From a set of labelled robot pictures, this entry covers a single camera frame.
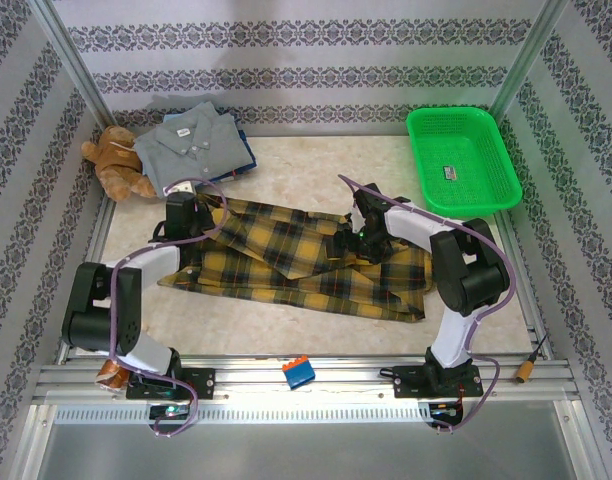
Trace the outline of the yellow plaid long sleeve shirt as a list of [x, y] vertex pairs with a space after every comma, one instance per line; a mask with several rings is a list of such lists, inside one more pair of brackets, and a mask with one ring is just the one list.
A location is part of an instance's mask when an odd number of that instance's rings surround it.
[[341, 215], [209, 194], [198, 199], [225, 224], [183, 246], [180, 269], [160, 286], [377, 320], [424, 318], [433, 284], [425, 250], [393, 240], [377, 264], [353, 253], [331, 258], [327, 240], [350, 225]]

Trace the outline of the grey folded shirt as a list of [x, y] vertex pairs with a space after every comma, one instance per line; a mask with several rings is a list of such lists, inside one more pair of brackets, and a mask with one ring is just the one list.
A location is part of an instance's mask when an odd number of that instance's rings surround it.
[[220, 114], [208, 101], [164, 121], [135, 139], [134, 148], [144, 174], [157, 196], [165, 196], [169, 185], [187, 178], [206, 179], [202, 174], [204, 151], [217, 127], [237, 127], [233, 116]]

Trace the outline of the blue folded shirt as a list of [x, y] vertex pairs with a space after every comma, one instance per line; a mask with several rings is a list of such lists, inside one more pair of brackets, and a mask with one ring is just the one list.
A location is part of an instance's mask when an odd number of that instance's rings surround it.
[[237, 127], [217, 127], [204, 153], [202, 174], [212, 182], [233, 180], [257, 166], [245, 132]]

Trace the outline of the brown teddy bear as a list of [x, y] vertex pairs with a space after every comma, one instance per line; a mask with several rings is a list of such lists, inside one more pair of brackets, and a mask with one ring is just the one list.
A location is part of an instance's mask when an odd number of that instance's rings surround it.
[[155, 198], [156, 190], [143, 173], [142, 162], [134, 148], [135, 135], [120, 126], [107, 127], [97, 143], [81, 146], [83, 158], [94, 165], [95, 174], [107, 196], [122, 202], [133, 194]]

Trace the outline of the green plastic basket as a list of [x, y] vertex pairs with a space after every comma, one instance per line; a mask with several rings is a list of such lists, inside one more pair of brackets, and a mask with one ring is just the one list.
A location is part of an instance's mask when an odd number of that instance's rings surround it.
[[[406, 118], [428, 210], [442, 216], [489, 216], [515, 207], [522, 187], [494, 118], [476, 107], [425, 107]], [[457, 171], [446, 180], [443, 167]]]

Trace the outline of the orange and blue toy block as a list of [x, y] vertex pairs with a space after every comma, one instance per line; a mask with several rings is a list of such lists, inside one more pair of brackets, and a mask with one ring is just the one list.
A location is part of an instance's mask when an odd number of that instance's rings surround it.
[[286, 382], [291, 390], [295, 390], [315, 379], [315, 370], [307, 356], [301, 356], [282, 366]]

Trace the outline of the aluminium frame rail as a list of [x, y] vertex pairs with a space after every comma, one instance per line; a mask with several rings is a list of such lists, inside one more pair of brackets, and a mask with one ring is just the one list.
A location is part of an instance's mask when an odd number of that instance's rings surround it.
[[[496, 365], [480, 364], [483, 396], [478, 398], [396, 398], [395, 366], [415, 366], [414, 357], [313, 358], [315, 379], [291, 390], [283, 359], [191, 358], [190, 368], [215, 370], [211, 400], [128, 400], [126, 390], [112, 392], [93, 382], [101, 361], [70, 359], [42, 369], [32, 396], [35, 406], [51, 407], [53, 421], [88, 424], [154, 423], [152, 405], [187, 404], [200, 424], [296, 424], [432, 422], [431, 403], [456, 403], [466, 417], [479, 401], [509, 402], [514, 410], [537, 402], [570, 402], [579, 389], [565, 361], [542, 361], [526, 383], [515, 382], [520, 359], [506, 356]], [[185, 420], [163, 420], [164, 426]]]

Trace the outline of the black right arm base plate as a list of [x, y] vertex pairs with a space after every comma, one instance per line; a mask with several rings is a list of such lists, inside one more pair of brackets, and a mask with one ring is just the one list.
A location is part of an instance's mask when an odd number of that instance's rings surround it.
[[472, 363], [456, 368], [424, 364], [392, 368], [396, 398], [478, 398], [483, 396], [479, 369]]

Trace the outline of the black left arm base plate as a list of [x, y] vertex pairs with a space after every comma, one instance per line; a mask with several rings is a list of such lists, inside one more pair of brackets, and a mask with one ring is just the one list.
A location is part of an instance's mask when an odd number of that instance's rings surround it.
[[[215, 385], [215, 370], [210, 368], [181, 368], [173, 378], [188, 384], [200, 400], [211, 400]], [[132, 373], [128, 380], [128, 400], [190, 400], [192, 394], [170, 381], [149, 379]]]

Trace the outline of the aluminium corner post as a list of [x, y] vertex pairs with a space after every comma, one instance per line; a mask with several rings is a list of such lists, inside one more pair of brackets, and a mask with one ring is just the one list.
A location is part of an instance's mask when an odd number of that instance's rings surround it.
[[498, 124], [503, 121], [515, 95], [568, 3], [569, 0], [544, 0], [539, 15], [489, 109], [489, 113]]
[[85, 100], [97, 124], [106, 128], [116, 123], [92, 74], [83, 61], [71, 35], [62, 22], [52, 0], [26, 0], [48, 40], [58, 54], [71, 80]]

